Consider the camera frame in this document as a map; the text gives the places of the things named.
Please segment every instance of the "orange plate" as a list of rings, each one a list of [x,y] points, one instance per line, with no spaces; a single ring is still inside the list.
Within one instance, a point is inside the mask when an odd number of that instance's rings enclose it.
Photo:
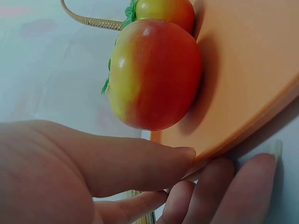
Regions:
[[[205,75],[194,107],[152,132],[201,162],[247,138],[299,95],[299,0],[193,0]]]

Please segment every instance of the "human hand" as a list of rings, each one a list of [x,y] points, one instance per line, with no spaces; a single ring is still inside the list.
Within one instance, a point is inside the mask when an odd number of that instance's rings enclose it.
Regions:
[[[169,197],[161,191],[179,182],[194,157],[187,148],[94,136],[46,121],[0,124],[0,223],[130,224],[167,198],[158,223],[208,223],[233,179],[229,160],[211,162],[196,186],[180,182]],[[275,166],[274,157],[266,154],[245,165],[213,222],[261,220]],[[146,192],[118,202],[92,200],[129,189]],[[224,219],[233,214],[236,222]]]

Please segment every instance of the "fake fruit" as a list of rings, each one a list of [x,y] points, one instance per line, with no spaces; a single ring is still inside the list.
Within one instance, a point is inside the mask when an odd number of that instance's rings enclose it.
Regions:
[[[173,22],[187,32],[193,29],[195,14],[189,0],[131,0],[123,27],[135,20],[159,19]]]
[[[112,52],[108,97],[126,125],[158,131],[189,111],[202,74],[199,48],[174,23],[139,20],[119,34]]]

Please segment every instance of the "white surface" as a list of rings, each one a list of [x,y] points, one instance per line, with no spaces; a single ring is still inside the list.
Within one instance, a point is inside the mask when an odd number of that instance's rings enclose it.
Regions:
[[[66,0],[74,12],[123,20],[129,0]],[[59,0],[1,0],[0,121],[48,119],[80,131],[140,137],[112,113],[100,95],[116,31],[81,25]],[[253,149],[271,139],[284,143],[269,224],[299,223],[299,99],[238,149]],[[126,193],[105,198],[118,200]]]

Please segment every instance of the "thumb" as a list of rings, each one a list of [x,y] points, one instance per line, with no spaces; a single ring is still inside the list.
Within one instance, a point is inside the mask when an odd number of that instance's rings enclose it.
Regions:
[[[22,122],[54,142],[76,164],[94,197],[129,189],[157,191],[187,173],[196,152],[130,138],[82,133],[48,121]]]

